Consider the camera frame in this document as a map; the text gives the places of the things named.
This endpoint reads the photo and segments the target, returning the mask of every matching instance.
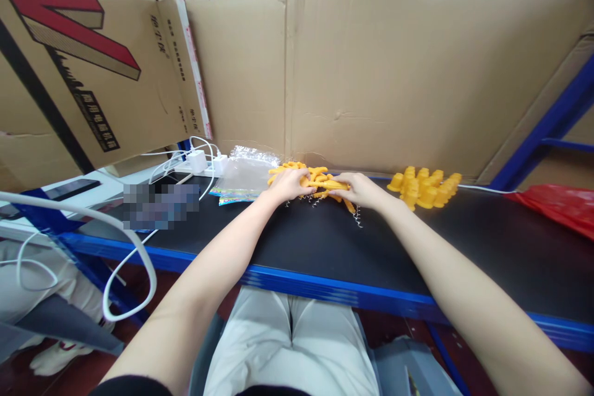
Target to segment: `person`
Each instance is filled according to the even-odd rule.
[[[56,276],[52,286],[52,277],[37,265],[30,262],[22,264],[22,283],[17,283],[17,258],[21,243],[4,240],[0,242],[0,322],[14,325],[25,317],[40,302],[57,294],[69,304],[79,308],[95,323],[111,332],[114,323],[103,318],[101,302],[103,293],[58,248],[50,249],[33,243],[27,245],[24,258],[46,265]],[[44,337],[34,335],[20,349],[39,345]],[[37,354],[29,368],[36,376],[52,376],[62,371],[77,356],[93,351],[87,345],[60,340]]]
[[[215,311],[246,270],[275,209],[311,192],[299,185],[308,175],[307,169],[280,173],[204,248],[93,396],[186,394]],[[526,313],[404,202],[361,173],[335,179],[350,190],[332,194],[385,218],[501,395],[589,393],[586,379]],[[204,394],[377,395],[362,342],[349,307],[244,287],[213,355]]]

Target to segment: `black phone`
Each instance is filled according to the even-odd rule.
[[[48,198],[54,201],[63,201],[67,198],[94,189],[101,184],[100,181],[94,179],[77,179],[62,186],[54,187],[46,191]],[[4,220],[16,220],[22,217],[19,210],[12,204],[7,204],[0,207],[0,218]]]

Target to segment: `floor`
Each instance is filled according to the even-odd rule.
[[[136,265],[126,265],[121,275],[128,286],[135,290],[137,297],[144,298],[148,291],[144,270]],[[157,293],[147,308],[149,312],[158,305],[177,277],[178,274],[173,272],[158,272]],[[238,292],[239,287],[236,286],[222,302],[218,311],[222,318],[228,318]],[[425,322],[375,311],[357,310],[357,312],[371,348],[388,343],[398,336],[408,335],[426,343],[438,362],[447,370]],[[484,369],[460,335],[446,325],[436,325],[436,329],[470,393],[496,396],[497,393]],[[118,322],[113,333],[127,343],[137,331],[138,327],[126,320]],[[116,359],[109,354],[94,351],[87,356],[77,357],[55,376],[34,376],[28,368],[29,362],[50,345],[51,341],[45,340],[41,345],[15,354],[10,360],[0,364],[0,396],[86,396],[99,383]],[[594,355],[577,351],[564,351],[564,353],[584,376],[594,377]]]

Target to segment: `metal spring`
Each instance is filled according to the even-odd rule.
[[[353,214],[353,218],[357,222],[357,226],[359,226],[359,229],[363,229],[363,226],[361,226],[361,214],[359,213],[359,206],[358,205],[355,208],[355,213]]]

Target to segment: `white sneaker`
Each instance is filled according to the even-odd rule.
[[[66,368],[76,356],[87,355],[92,351],[93,348],[78,346],[76,343],[58,342],[36,355],[29,368],[36,376],[53,376]]]

